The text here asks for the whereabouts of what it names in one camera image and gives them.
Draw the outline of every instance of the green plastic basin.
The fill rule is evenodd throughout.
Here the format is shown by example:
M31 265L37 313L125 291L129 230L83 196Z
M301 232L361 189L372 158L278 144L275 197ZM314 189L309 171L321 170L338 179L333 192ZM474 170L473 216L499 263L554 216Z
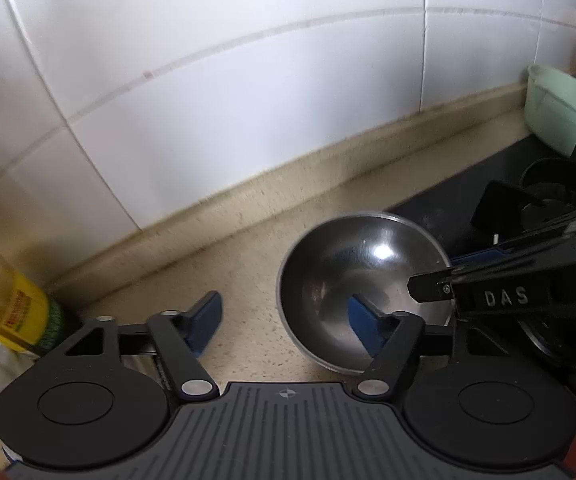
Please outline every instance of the green plastic basin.
M576 144L576 79L561 70L532 65L524 108L526 123L537 137L561 155Z

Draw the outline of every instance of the cooking oil bottle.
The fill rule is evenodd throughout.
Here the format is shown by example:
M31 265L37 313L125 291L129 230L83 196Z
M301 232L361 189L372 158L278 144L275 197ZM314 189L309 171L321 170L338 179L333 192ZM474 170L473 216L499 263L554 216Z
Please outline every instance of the cooking oil bottle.
M0 342L17 352L47 354L81 327L77 317L0 255Z

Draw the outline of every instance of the black stovetop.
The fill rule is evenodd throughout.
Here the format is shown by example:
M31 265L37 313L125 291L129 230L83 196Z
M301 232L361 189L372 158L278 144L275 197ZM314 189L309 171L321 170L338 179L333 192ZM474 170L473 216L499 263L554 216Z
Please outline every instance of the black stovetop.
M496 180L518 186L528 166L552 156L559 155L531 135L387 211L421 225L451 258L479 251L492 240L473 229L470 219L486 185Z

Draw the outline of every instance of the metal bowl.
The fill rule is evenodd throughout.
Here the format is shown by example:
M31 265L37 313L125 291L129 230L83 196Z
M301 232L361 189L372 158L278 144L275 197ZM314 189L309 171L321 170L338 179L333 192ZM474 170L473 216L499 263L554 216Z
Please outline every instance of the metal bowl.
M306 233L286 256L277 280L279 315L303 353L331 370L360 374L372 359L350 328L347 300L360 294L383 312L405 310L443 325L452 302L417 303L407 280L449 265L439 243L405 218L341 216Z

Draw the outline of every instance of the beige countertop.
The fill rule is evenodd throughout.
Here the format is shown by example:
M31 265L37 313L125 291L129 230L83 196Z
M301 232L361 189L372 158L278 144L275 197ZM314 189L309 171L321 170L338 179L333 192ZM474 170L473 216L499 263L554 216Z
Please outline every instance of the beige countertop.
M218 290L223 322L200 361L222 389L228 381L337 379L299 352L279 320L277 272L291 245L327 218L387 208L528 133L523 110L465 130L191 254L92 304L84 315L143 322L162 310L187 310L206 291Z

